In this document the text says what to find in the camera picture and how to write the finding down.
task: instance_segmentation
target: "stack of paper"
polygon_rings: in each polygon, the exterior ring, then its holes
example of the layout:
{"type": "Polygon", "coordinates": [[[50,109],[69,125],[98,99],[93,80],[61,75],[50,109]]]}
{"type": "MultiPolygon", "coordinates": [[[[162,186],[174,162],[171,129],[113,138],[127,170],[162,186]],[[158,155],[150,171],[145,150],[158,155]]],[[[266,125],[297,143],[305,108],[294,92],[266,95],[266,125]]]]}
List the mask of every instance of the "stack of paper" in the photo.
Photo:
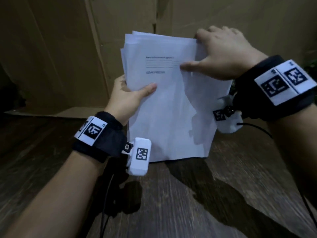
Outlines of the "stack of paper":
{"type": "Polygon", "coordinates": [[[150,139],[150,162],[207,157],[216,132],[212,104],[228,94],[231,81],[180,70],[181,63],[206,57],[203,45],[191,38],[133,32],[125,35],[121,55],[132,91],[158,85],[130,118],[128,140],[150,139]]]}

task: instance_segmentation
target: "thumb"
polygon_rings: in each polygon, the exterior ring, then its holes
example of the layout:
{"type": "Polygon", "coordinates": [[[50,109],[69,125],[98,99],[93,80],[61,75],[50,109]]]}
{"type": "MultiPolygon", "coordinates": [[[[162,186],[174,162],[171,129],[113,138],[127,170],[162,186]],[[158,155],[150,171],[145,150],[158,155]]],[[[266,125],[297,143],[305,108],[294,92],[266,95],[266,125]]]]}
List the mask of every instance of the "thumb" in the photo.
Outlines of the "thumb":
{"type": "Polygon", "coordinates": [[[190,61],[185,62],[180,65],[180,69],[188,72],[196,72],[200,69],[200,62],[197,61],[190,61]]]}
{"type": "Polygon", "coordinates": [[[157,84],[156,83],[150,83],[149,85],[146,85],[141,90],[136,91],[136,94],[137,94],[137,96],[140,99],[143,99],[143,98],[151,95],[153,92],[155,92],[156,88],[157,88],[157,84]]]}

